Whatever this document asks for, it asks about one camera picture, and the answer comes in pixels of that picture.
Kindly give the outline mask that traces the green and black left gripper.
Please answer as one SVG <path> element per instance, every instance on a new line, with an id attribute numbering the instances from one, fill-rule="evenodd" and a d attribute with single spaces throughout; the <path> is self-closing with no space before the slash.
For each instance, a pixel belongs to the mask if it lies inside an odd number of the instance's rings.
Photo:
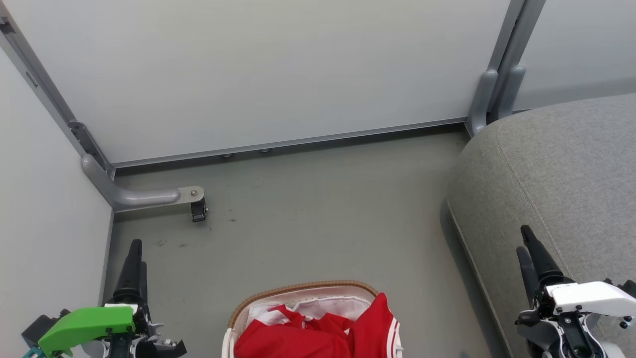
<path id="1" fill-rule="evenodd" d="M 57 318 L 41 315 L 22 333 L 29 350 L 25 358 L 72 358 L 81 346 L 91 358 L 181 358 L 183 341 L 162 340 L 161 324 L 152 323 L 148 303 L 147 265 L 142 242 L 130 243 L 115 286 L 116 302 L 101 307 L 62 310 Z"/>

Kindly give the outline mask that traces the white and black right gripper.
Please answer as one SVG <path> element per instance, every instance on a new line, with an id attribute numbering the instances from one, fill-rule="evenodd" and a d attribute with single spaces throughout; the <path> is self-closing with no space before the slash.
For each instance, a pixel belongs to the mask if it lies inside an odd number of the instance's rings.
<path id="1" fill-rule="evenodd" d="M 597 338 L 593 329 L 602 316 L 619 319 L 628 329 L 635 323 L 635 283 L 610 281 L 567 283 L 565 275 L 531 227 L 520 227 L 523 243 L 516 255 L 531 310 L 519 313 L 518 335 L 533 358 L 624 358 L 616 344 Z"/>

